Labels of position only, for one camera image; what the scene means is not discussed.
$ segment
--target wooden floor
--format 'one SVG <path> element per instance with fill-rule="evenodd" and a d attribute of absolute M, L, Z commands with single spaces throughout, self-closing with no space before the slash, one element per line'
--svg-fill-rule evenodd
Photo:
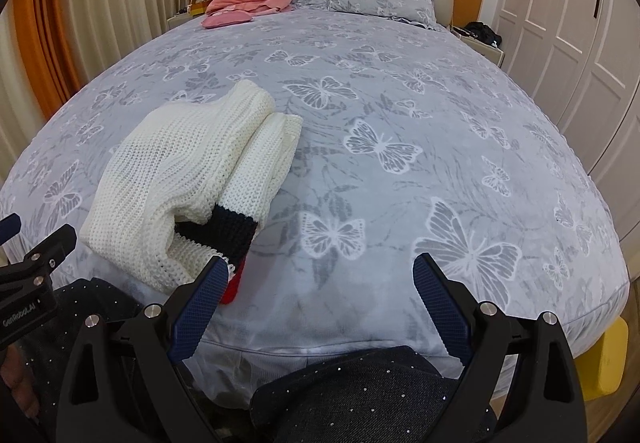
<path fill-rule="evenodd" d="M 636 280 L 631 286 L 622 317 L 629 326 L 625 374 L 614 394 L 585 404 L 589 443 L 596 443 L 605 434 L 640 384 L 640 280 Z M 499 415 L 505 399 L 506 397 L 502 397 L 491 402 L 496 414 Z"/>

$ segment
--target bedsheet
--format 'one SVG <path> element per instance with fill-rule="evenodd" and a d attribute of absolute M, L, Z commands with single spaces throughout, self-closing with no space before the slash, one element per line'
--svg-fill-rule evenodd
<path fill-rule="evenodd" d="M 208 102 L 240 78 L 304 124 L 238 297 L 187 362 L 221 405 L 373 346 L 408 344 L 459 373 L 412 283 L 423 251 L 508 314 L 555 311 L 575 354 L 622 310 L 628 277 L 608 208 L 521 89 L 449 33 L 319 10 L 217 30 L 196 19 L 88 84 L 0 190 L 0 213 L 23 223 L 10 259 L 65 222 L 79 229 L 110 156 L 152 109 Z M 79 277 L 164 300 L 83 245 L 53 273 L 57 286 Z"/>

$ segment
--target blue gripper pad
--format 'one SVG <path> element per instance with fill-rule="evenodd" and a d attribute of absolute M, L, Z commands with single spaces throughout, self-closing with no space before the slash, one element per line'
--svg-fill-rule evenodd
<path fill-rule="evenodd" d="M 473 356 L 471 329 L 445 285 L 422 256 L 414 261 L 414 284 L 447 352 L 467 366 Z"/>
<path fill-rule="evenodd" d="M 4 245 L 10 238 L 20 233 L 22 224 L 18 214 L 11 214 L 0 220 L 0 246 Z"/>
<path fill-rule="evenodd" d="M 226 262 L 218 259 L 174 322 L 171 348 L 167 352 L 169 360 L 173 363 L 193 356 L 222 299 L 228 280 L 229 270 Z"/>

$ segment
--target black stripe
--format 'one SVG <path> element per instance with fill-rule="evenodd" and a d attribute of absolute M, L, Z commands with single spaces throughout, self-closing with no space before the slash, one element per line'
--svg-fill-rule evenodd
<path fill-rule="evenodd" d="M 227 210 L 216 204 L 204 225 L 187 221 L 175 224 L 175 232 L 194 243 L 222 253 L 229 263 L 238 266 L 249 251 L 258 223 L 253 217 Z"/>

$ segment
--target mattress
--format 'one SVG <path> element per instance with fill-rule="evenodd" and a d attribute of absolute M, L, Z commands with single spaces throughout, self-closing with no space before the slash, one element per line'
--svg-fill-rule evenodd
<path fill-rule="evenodd" d="M 110 156 L 151 110 L 249 78 L 304 123 L 238 296 L 187 361 L 219 404 L 246 406 L 263 383 L 367 347 L 408 344 L 457 376 L 412 282 L 423 251 L 510 315 L 556 312 L 575 355 L 620 313 L 628 276 L 598 190 L 527 95 L 453 35 L 318 10 L 199 23 L 105 71 L 24 151 L 0 191 L 0 213 L 23 223 L 12 261 L 63 223 L 79 229 Z M 82 244 L 53 273 L 56 286 L 80 277 L 165 300 Z"/>

